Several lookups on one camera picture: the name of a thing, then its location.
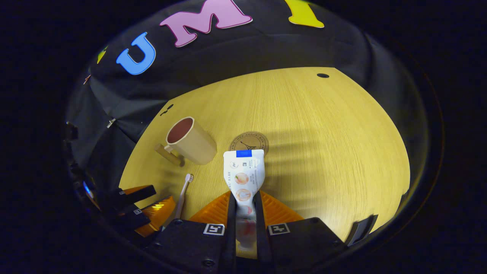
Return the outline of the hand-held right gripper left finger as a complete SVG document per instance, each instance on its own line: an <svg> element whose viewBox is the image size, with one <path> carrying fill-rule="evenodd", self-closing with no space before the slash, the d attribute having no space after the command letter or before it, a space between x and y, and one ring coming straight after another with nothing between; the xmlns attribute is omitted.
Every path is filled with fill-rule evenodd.
<svg viewBox="0 0 487 274"><path fill-rule="evenodd" d="M146 249L166 273L233 274L236 201L228 191L190 220L175 219Z"/></svg>

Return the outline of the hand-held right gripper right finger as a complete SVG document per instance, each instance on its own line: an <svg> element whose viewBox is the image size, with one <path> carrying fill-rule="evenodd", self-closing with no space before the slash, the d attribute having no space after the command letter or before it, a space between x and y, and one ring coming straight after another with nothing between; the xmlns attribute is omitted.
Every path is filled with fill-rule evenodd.
<svg viewBox="0 0 487 274"><path fill-rule="evenodd" d="M347 250L318 217L304 219L263 191L254 205L258 261L265 274L317 273Z"/></svg>

